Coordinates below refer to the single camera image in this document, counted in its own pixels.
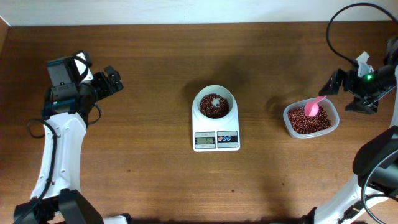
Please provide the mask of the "pink plastic measuring scoop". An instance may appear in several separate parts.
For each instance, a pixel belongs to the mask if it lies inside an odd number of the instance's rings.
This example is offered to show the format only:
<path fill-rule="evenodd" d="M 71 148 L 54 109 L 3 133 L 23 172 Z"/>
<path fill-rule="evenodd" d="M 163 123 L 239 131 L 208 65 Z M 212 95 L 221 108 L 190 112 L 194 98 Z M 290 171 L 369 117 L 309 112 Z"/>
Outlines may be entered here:
<path fill-rule="evenodd" d="M 314 117 L 319 112 L 319 102 L 324 100 L 326 96 L 318 96 L 313 101 L 309 101 L 306 103 L 304 107 L 304 114 L 307 117 Z"/>

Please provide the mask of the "clear container of red beans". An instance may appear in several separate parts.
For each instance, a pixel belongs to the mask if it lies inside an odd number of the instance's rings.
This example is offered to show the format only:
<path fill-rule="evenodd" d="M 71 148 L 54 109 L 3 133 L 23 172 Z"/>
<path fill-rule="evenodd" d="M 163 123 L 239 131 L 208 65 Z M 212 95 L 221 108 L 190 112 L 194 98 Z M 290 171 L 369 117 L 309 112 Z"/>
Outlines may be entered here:
<path fill-rule="evenodd" d="M 288 133 L 293 138 L 308 139 L 333 132 L 340 123 L 340 117 L 333 103 L 324 99 L 318 103 L 319 112 L 314 116 L 305 116 L 304 107 L 314 98 L 288 105 L 283 119 Z"/>

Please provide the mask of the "white round bowl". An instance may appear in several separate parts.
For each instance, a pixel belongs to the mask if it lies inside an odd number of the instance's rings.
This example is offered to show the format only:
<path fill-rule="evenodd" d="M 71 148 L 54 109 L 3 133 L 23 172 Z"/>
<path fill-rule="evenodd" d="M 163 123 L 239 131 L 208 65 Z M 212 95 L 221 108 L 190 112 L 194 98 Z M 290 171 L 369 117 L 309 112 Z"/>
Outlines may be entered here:
<path fill-rule="evenodd" d="M 200 102 L 201 100 L 209 94 L 215 93 L 217 95 L 220 95 L 229 104 L 229 111 L 228 113 L 223 116 L 222 118 L 209 118 L 205 116 L 201 111 L 200 111 Z M 195 97 L 193 104 L 192 104 L 192 116 L 194 118 L 197 118 L 203 122 L 221 122 L 221 123 L 228 123 L 230 120 L 232 120 L 236 115 L 238 114 L 238 104 L 232 95 L 232 93 L 226 89 L 223 86 L 220 85 L 210 85 L 205 88 L 203 88 Z"/>

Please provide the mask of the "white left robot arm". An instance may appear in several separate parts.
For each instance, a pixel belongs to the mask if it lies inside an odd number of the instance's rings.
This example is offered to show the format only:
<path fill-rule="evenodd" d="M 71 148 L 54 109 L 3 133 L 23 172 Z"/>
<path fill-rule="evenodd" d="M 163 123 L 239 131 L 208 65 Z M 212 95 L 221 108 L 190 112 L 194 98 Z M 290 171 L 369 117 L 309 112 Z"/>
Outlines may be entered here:
<path fill-rule="evenodd" d="M 45 92 L 37 120 L 44 127 L 39 178 L 27 203 L 14 210 L 14 223 L 48 223 L 61 215 L 65 223 L 131 223 L 130 214 L 103 218 L 82 195 L 80 160 L 90 111 L 97 102 L 123 89 L 113 67 L 91 73 L 92 62 L 81 50 L 46 63 L 52 86 Z"/>

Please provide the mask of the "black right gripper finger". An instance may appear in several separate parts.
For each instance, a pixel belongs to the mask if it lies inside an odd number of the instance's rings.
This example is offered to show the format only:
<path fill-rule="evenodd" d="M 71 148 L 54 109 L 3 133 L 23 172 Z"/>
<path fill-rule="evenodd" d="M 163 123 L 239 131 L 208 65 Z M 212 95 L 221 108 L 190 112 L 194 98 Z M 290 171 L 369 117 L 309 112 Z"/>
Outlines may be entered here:
<path fill-rule="evenodd" d="M 333 72 L 327 83 L 318 92 L 319 96 L 337 95 L 343 80 L 346 77 L 346 72 L 338 69 Z"/>
<path fill-rule="evenodd" d="M 345 111 L 353 111 L 363 114 L 376 114 L 378 111 L 379 102 L 372 103 L 370 105 L 365 105 L 365 101 L 360 98 L 354 97 L 354 100 L 346 105 Z"/>

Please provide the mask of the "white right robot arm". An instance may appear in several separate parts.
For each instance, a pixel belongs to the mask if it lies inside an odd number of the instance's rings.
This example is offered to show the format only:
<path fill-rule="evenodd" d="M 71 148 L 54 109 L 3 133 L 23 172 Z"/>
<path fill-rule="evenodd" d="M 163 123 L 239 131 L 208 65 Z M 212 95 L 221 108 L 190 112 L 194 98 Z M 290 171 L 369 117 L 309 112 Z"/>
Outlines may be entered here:
<path fill-rule="evenodd" d="M 320 96 L 336 95 L 340 88 L 350 92 L 354 100 L 348 111 L 374 114 L 378 101 L 397 88 L 397 39 L 387 41 L 384 65 L 361 74 L 360 69 L 335 71 L 319 91 Z M 393 112 L 389 128 L 370 140 L 357 152 L 353 176 L 326 204 L 313 208 L 300 223 L 354 223 L 367 213 L 375 222 L 371 207 L 385 200 L 397 200 L 397 112 Z"/>

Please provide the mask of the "red beans in bowl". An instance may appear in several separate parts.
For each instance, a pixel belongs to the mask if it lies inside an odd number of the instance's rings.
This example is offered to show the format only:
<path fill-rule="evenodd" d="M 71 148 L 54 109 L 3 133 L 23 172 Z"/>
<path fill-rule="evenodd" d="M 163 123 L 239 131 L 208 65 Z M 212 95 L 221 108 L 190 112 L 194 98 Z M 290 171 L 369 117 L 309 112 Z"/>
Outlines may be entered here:
<path fill-rule="evenodd" d="M 201 99 L 199 109 L 207 118 L 218 119 L 229 113 L 229 103 L 226 98 L 211 93 Z"/>

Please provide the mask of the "white digital kitchen scale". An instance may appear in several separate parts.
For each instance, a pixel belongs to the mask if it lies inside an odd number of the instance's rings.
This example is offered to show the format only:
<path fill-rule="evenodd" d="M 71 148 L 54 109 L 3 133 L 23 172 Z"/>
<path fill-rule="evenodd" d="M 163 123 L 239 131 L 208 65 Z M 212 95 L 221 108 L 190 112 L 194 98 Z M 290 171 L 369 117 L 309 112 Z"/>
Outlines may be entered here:
<path fill-rule="evenodd" d="M 200 112 L 200 100 L 192 105 L 192 138 L 195 152 L 238 151 L 241 147 L 236 100 L 229 104 L 229 113 L 218 119 Z"/>

